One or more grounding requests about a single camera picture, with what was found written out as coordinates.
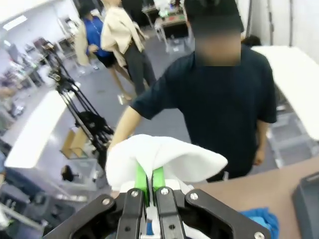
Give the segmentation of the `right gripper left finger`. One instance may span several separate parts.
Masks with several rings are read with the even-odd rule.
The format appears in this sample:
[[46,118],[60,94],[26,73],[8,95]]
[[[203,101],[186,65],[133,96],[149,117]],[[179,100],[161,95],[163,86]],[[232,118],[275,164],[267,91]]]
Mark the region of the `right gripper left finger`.
[[51,232],[45,239],[138,239],[145,229],[148,180],[137,163],[133,181],[122,184],[116,198],[100,195]]

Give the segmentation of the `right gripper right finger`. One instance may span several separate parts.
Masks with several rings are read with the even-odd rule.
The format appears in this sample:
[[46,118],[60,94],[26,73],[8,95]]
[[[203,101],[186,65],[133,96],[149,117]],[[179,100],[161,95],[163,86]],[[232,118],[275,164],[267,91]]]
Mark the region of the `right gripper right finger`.
[[152,174],[156,222],[162,239],[269,239],[261,224],[232,209],[200,189],[183,193],[175,179],[165,179],[164,169]]

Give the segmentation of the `person's left hand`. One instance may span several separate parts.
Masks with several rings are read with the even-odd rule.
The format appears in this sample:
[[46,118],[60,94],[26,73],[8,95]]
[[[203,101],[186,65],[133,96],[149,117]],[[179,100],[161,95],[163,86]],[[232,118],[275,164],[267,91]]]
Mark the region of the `person's left hand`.
[[265,160],[265,149],[259,147],[255,154],[254,165],[259,166],[264,162],[264,160]]

